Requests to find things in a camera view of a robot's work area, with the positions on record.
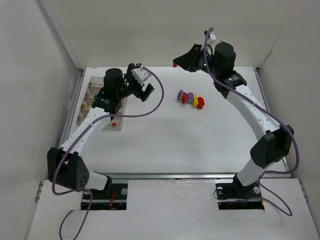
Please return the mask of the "purple flower lego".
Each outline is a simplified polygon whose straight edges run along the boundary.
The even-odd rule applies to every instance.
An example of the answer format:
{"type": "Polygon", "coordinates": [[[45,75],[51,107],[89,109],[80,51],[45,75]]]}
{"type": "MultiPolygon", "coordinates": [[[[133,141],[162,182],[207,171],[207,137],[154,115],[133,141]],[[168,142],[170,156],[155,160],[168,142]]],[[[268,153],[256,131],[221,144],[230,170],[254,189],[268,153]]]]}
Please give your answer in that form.
{"type": "Polygon", "coordinates": [[[182,98],[183,98],[183,96],[184,96],[184,91],[183,91],[183,90],[180,90],[180,91],[178,92],[178,95],[177,95],[177,100],[178,100],[178,101],[181,101],[182,98]]]}

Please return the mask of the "purple round lego brick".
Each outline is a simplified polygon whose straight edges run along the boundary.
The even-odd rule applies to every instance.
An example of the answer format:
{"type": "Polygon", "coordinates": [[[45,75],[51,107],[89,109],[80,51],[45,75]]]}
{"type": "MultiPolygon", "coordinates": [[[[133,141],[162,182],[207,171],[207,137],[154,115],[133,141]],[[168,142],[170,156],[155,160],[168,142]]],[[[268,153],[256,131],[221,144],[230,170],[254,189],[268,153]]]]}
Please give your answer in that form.
{"type": "Polygon", "coordinates": [[[187,93],[187,103],[191,104],[194,100],[194,94],[192,92],[187,93]]]}

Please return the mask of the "yellow lego brick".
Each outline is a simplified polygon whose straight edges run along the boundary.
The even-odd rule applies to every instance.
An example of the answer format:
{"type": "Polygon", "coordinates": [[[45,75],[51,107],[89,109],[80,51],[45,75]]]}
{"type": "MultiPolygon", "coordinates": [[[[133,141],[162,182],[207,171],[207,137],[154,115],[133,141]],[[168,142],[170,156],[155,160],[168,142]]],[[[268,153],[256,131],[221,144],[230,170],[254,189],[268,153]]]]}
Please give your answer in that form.
{"type": "Polygon", "coordinates": [[[193,95],[193,99],[192,99],[192,102],[191,102],[191,105],[196,108],[198,106],[199,102],[198,102],[198,97],[196,94],[193,95]]]}

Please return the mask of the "red rounded lego brick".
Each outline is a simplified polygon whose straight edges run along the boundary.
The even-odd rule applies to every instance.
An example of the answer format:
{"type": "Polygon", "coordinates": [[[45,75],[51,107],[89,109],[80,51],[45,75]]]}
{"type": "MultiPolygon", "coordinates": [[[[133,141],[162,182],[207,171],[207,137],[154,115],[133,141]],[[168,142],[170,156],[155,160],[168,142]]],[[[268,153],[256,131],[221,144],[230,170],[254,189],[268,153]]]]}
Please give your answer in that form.
{"type": "Polygon", "coordinates": [[[197,98],[197,106],[196,106],[196,108],[197,109],[202,109],[204,107],[204,105],[205,105],[204,99],[202,97],[198,97],[197,98]]]}

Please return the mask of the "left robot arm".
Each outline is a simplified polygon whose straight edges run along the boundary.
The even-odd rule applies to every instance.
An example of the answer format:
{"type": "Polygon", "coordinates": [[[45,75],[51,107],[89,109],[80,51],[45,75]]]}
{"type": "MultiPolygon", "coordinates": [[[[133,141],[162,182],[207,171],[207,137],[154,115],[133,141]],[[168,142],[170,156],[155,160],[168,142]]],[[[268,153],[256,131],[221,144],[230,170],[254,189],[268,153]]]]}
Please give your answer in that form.
{"type": "Polygon", "coordinates": [[[85,153],[97,135],[114,119],[123,117],[119,113],[123,100],[133,95],[145,102],[154,91],[152,84],[145,81],[153,76],[146,66],[131,63],[126,72],[110,68],[105,72],[103,86],[84,120],[74,134],[59,147],[52,147],[47,153],[48,178],[52,192],[59,196],[56,185],[68,192],[107,192],[112,179],[102,173],[89,170],[82,154],[85,153]]]}

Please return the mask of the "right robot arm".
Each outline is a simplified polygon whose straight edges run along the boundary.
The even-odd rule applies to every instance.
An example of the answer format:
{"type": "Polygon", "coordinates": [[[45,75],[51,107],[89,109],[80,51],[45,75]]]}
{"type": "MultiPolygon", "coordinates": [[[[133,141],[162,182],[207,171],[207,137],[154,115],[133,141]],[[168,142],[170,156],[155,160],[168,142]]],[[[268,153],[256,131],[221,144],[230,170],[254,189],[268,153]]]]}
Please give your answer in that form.
{"type": "Polygon", "coordinates": [[[218,43],[208,53],[201,44],[194,44],[186,54],[173,59],[173,63],[188,72],[202,70],[212,73],[215,88],[244,117],[253,130],[257,143],[250,150],[250,159],[234,175],[232,183],[218,183],[218,199],[244,199],[258,186],[258,178],[274,163],[284,158],[290,150],[294,130],[268,116],[256,103],[245,79],[234,70],[236,53],[232,45],[218,43]]]}

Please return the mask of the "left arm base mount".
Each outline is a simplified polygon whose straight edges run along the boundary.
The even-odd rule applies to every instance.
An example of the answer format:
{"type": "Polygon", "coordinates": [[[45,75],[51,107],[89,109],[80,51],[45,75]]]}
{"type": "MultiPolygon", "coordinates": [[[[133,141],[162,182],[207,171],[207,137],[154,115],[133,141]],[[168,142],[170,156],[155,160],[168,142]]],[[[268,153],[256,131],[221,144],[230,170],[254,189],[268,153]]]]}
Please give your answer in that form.
{"type": "Polygon", "coordinates": [[[124,211],[127,209],[128,181],[115,179],[107,190],[91,189],[93,211],[124,211]]]}

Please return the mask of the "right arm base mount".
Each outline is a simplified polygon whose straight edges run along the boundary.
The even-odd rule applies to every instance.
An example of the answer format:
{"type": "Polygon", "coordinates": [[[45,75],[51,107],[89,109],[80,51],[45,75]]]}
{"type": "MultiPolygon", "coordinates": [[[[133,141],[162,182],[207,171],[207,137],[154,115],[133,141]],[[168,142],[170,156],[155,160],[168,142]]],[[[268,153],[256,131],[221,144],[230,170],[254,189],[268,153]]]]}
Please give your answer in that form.
{"type": "Polygon", "coordinates": [[[213,196],[221,211],[265,209],[258,183],[238,190],[232,182],[216,182],[213,196]]]}

